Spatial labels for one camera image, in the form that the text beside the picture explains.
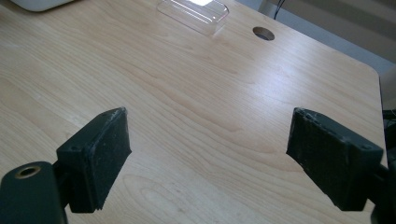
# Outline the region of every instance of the white object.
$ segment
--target white object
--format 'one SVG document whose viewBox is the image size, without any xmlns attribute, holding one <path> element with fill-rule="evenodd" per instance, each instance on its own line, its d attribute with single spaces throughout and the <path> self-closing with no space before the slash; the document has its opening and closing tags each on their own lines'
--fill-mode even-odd
<svg viewBox="0 0 396 224">
<path fill-rule="evenodd" d="M 11 0 L 13 3 L 29 11 L 44 11 L 73 0 Z"/>
</svg>

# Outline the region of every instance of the brass ring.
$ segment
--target brass ring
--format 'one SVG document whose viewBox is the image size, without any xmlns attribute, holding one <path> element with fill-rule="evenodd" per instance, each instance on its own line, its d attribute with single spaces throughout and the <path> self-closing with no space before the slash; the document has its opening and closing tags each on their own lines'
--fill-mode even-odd
<svg viewBox="0 0 396 224">
<path fill-rule="evenodd" d="M 32 175 L 36 175 L 38 172 L 40 172 L 40 170 L 41 170 L 40 166 L 27 166 L 27 167 L 20 169 L 15 174 L 15 178 L 17 178 L 17 179 L 28 178 Z"/>
</svg>

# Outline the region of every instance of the transparent plastic box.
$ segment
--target transparent plastic box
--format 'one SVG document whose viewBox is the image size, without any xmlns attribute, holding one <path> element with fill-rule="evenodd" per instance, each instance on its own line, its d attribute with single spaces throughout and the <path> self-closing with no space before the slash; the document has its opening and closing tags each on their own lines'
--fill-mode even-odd
<svg viewBox="0 0 396 224">
<path fill-rule="evenodd" d="M 224 25 L 228 8 L 216 0 L 162 0 L 161 13 L 204 35 L 213 35 Z"/>
</svg>

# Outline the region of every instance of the clamp jaw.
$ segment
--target clamp jaw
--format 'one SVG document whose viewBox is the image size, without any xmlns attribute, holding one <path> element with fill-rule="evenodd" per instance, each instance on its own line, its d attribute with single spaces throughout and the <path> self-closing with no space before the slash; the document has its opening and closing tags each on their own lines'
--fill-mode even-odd
<svg viewBox="0 0 396 224">
<path fill-rule="evenodd" d="M 51 165 L 36 161 L 8 172 L 0 188 L 1 223 L 67 223 L 73 213 L 102 209 L 131 154 L 125 108 L 98 115 L 57 150 Z"/>
<path fill-rule="evenodd" d="M 375 203 L 372 223 L 396 223 L 396 157 L 318 112 L 295 108 L 287 154 L 342 211 Z"/>
</svg>

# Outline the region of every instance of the desk surface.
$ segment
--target desk surface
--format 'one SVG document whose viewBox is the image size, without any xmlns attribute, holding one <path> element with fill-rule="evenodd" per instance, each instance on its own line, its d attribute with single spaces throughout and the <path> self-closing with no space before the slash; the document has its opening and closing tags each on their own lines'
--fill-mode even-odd
<svg viewBox="0 0 396 224">
<path fill-rule="evenodd" d="M 44 13 L 0 1 L 0 175 L 125 106 L 133 153 L 104 210 L 70 223 L 369 223 L 343 213 L 285 154 L 302 106 L 383 147 L 377 73 L 234 1 L 201 35 L 157 0 Z M 262 26 L 276 36 L 252 33 Z"/>
</svg>

